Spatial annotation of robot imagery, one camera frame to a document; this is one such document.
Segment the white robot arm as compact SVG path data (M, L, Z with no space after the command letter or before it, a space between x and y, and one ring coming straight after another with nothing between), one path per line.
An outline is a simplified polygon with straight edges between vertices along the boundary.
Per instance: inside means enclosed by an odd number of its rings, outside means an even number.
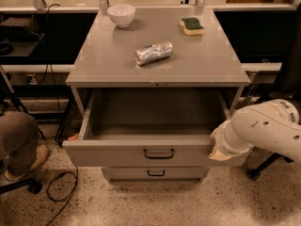
M226 161L257 147L301 162L300 104L274 99L237 110L211 133L209 158Z

